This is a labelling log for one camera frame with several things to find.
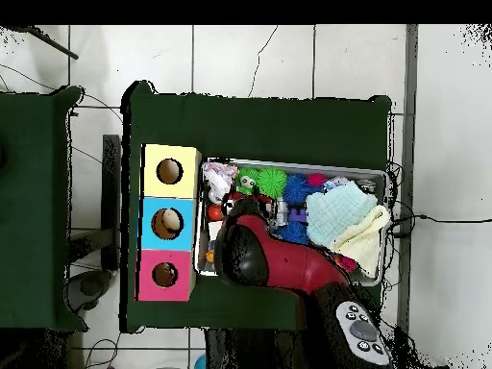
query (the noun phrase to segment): yellow cloth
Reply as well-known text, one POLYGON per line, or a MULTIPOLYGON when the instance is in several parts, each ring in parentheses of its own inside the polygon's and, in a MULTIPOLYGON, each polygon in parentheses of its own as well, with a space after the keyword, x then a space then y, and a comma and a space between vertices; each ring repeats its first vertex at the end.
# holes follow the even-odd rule
POLYGON ((357 225, 351 225, 330 245, 330 250, 355 260, 362 272, 376 276, 380 257, 380 230, 389 221, 389 212, 383 206, 374 207, 357 225))

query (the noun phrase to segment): blue spiky ball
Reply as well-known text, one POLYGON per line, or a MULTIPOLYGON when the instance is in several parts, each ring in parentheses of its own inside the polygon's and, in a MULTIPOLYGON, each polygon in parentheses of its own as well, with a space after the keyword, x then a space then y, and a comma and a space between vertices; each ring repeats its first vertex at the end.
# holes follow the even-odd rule
POLYGON ((288 205, 302 205, 313 187, 308 184, 308 178, 302 174, 290 174, 287 176, 287 183, 283 190, 283 200, 288 205))
POLYGON ((276 234, 287 242, 309 244, 308 227, 301 222, 291 221, 286 226, 278 228, 276 234))

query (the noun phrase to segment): green table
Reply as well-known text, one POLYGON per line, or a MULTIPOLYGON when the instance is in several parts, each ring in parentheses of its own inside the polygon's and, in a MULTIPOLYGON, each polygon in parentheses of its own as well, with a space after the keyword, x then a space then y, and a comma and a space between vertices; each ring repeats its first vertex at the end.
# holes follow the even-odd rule
POLYGON ((0 93, 0 327, 85 331, 63 299, 68 112, 82 94, 0 93))
MULTIPOLYGON (((133 83, 122 100, 122 330, 140 326, 298 330, 302 303, 294 294, 265 287, 228 285, 198 276, 186 303, 134 298, 140 145, 197 148, 206 157, 282 161, 384 170, 387 160, 386 96, 369 101, 237 99, 197 94, 156 94, 133 83)), ((363 289, 372 307, 381 286, 363 289)))

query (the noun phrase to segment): spiky sensory ball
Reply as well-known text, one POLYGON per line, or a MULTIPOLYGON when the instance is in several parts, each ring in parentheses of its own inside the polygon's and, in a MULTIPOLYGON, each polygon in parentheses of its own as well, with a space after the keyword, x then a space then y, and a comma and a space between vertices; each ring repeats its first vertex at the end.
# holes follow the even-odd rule
POLYGON ((306 176, 289 174, 283 191, 283 199, 289 205, 302 205, 312 189, 313 187, 308 184, 306 176))
POLYGON ((259 192, 270 198, 277 199, 283 194, 287 183, 287 175, 278 168, 263 168, 259 171, 257 184, 259 192))
POLYGON ((241 194, 253 194, 253 187, 257 184, 258 171, 254 168, 239 168, 235 177, 235 190, 241 194))
POLYGON ((278 228, 276 234, 287 242, 309 244, 308 228, 301 222, 291 221, 287 226, 278 228))

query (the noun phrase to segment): gray controller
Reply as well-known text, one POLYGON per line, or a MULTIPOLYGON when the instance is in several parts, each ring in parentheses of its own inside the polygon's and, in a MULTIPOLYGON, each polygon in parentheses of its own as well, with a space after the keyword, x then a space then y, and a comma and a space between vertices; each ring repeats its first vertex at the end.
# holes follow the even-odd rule
POLYGON ((378 330, 360 305, 354 302, 340 304, 336 309, 336 319, 356 356, 377 365, 389 364, 378 330))

